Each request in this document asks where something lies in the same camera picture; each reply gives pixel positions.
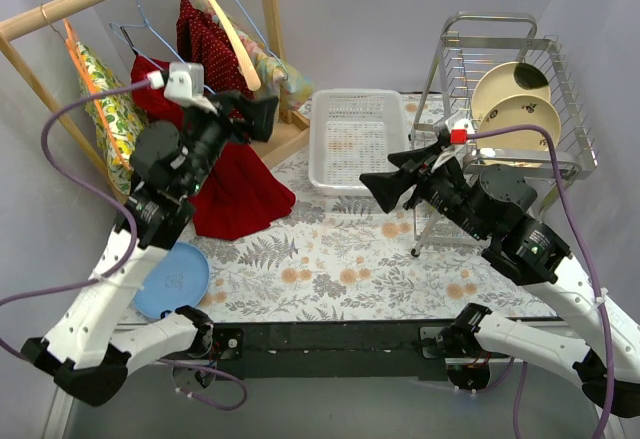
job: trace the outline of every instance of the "wooden clothes rack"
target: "wooden clothes rack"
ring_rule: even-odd
[[[11,44],[11,41],[103,1],[106,0],[53,0],[43,4],[42,7],[33,8],[0,22],[0,50],[51,112],[61,109],[60,104]],[[278,0],[262,0],[262,6],[271,49],[284,60],[285,54]],[[46,17],[42,13],[43,10],[46,11]],[[274,128],[271,140],[266,144],[256,143],[253,146],[267,167],[273,167],[282,162],[309,142],[309,121],[302,114],[297,111],[280,111],[279,116],[280,118]],[[112,186],[107,175],[106,164],[91,142],[82,134],[68,115],[63,115],[60,118],[60,123],[78,143],[91,163],[98,168],[98,171],[109,185]],[[112,190],[118,199],[125,199],[114,187],[112,187]]]

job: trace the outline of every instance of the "white zip tie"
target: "white zip tie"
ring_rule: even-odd
[[[606,302],[607,294],[609,294],[609,290],[606,287],[603,287],[600,291],[602,293],[602,296],[595,297],[593,304],[589,308],[588,312],[598,309],[600,306],[602,306]]]

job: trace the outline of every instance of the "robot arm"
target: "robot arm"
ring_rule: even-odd
[[[569,246],[527,213],[537,193],[517,168],[491,165],[473,184],[467,183],[452,153],[458,147],[452,138],[463,127],[467,126],[460,119],[452,118],[439,131],[435,144],[391,154],[389,161],[398,171],[362,174],[360,180],[385,212],[415,186],[404,204],[406,209],[424,200],[473,238],[490,239],[482,257],[552,307],[581,339],[539,331],[487,307],[469,304],[434,342],[425,345],[455,357],[477,357],[487,351],[521,358],[566,378],[602,406],[605,346],[597,310],[602,299],[594,297],[589,278]],[[610,298],[606,307],[616,366],[612,413],[635,417],[640,415],[640,326]]]
[[[172,63],[149,77],[152,87],[184,110],[183,130],[155,122],[138,137],[131,155],[135,172],[125,207],[134,216],[137,240],[123,267],[101,277],[125,257],[129,224],[118,214],[105,250],[86,287],[44,337],[31,338],[22,354],[74,397],[99,406],[122,387],[127,375],[167,354],[186,351],[197,358],[211,349],[213,323],[189,306],[167,311],[160,321],[115,333],[118,320],[147,275],[166,256],[195,212],[187,198],[197,194],[223,148],[247,136],[268,140],[277,98],[248,101],[237,93],[203,96],[203,69]],[[244,121],[229,118],[239,110]]]

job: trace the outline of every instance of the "green patterned fabric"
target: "green patterned fabric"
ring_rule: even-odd
[[[91,76],[91,80],[98,91],[106,91],[124,86],[91,48],[81,42],[78,42],[76,45],[82,61]],[[83,96],[89,94],[82,78],[80,78],[80,88]],[[128,161],[131,153],[135,149],[138,135],[147,124],[146,114],[135,105],[131,94],[109,96],[99,99],[98,102],[107,118],[111,134],[116,141],[122,157]],[[120,192],[129,194],[131,171],[127,170],[122,164],[111,141],[109,141],[109,137],[94,102],[88,102],[85,105],[85,110],[92,117],[96,126],[97,144],[104,155],[111,181]]]

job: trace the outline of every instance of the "wire hanger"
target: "wire hanger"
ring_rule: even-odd
[[[275,54],[275,52],[273,52],[270,48],[269,48],[269,41],[267,41],[264,36],[262,35],[262,33],[260,32],[260,29],[258,29],[258,26],[256,26],[256,23],[253,22],[253,19],[251,18],[251,16],[249,15],[249,13],[247,12],[247,10],[244,8],[244,6],[240,3],[240,0],[234,0],[235,3],[238,5],[238,7],[240,8],[240,10],[242,11],[242,14],[244,14],[244,17],[247,18],[247,20],[249,21],[249,23],[251,24],[251,27],[253,28],[253,30],[256,32],[256,34],[258,34],[258,37],[260,38],[260,40],[262,41],[262,43],[265,45],[265,48],[267,49],[267,52],[271,55],[271,57],[273,57],[276,61],[278,61],[278,64],[280,65],[280,67],[282,67],[282,69],[284,70],[285,73],[285,78],[284,80],[286,81],[287,79],[289,79],[289,71],[287,71],[287,67],[284,65],[284,63],[280,60],[280,58]]]
[[[49,20],[49,18],[47,17],[47,13],[44,11],[44,4],[40,4],[40,12],[42,13],[42,17],[44,17],[44,20],[47,22],[47,24],[49,25],[49,27],[51,29],[53,29],[53,31],[58,34],[58,37],[60,37],[60,39],[62,40],[62,42],[64,42],[65,44],[67,43],[67,41],[64,39],[64,36],[60,33],[59,30],[57,30],[53,24],[51,24],[51,21]]]
[[[182,57],[180,57],[180,54],[178,54],[176,52],[176,50],[173,47],[171,47],[171,44],[169,44],[167,41],[165,41],[164,38],[160,34],[158,34],[158,32],[156,32],[156,30],[153,28],[153,26],[151,26],[151,23],[149,22],[149,19],[147,19],[147,15],[145,14],[144,9],[142,8],[142,4],[140,4],[140,0],[135,0],[135,1],[136,1],[136,6],[138,7],[138,12],[140,13],[140,17],[142,18],[142,24],[119,24],[117,22],[110,22],[109,23],[109,27],[111,28],[111,32],[113,32],[113,34],[118,39],[120,39],[121,41],[127,43],[129,45],[129,47],[131,48],[131,50],[134,52],[134,54],[144,57],[147,61],[149,61],[154,66],[156,66],[158,69],[162,70],[163,68],[157,62],[155,62],[150,57],[146,56],[140,49],[138,49],[137,47],[135,47],[133,45],[133,42],[129,38],[129,34],[126,33],[126,28],[127,27],[131,27],[131,28],[135,28],[135,29],[149,29],[153,33],[153,35],[156,36],[160,40],[160,42],[162,42],[165,46],[167,46],[167,48],[171,51],[171,53],[180,62],[182,62],[182,63],[186,62],[184,59],[182,59]],[[122,35],[118,33],[116,28],[120,29]],[[205,84],[204,88],[207,91],[209,91],[211,94],[215,94],[213,89],[211,89],[206,84]]]
[[[224,29],[227,37],[229,38],[229,42],[231,42],[231,47],[233,48],[233,52],[238,59],[238,65],[240,66],[240,71],[244,76],[244,80],[247,83],[247,87],[251,91],[257,91],[260,89],[260,78],[258,77],[258,73],[256,72],[251,59],[249,58],[249,54],[242,44],[242,41],[238,37],[236,30],[233,28],[233,25],[227,18],[226,14],[220,7],[220,5],[216,2],[216,0],[203,0],[207,3],[217,14],[220,19],[220,25]]]

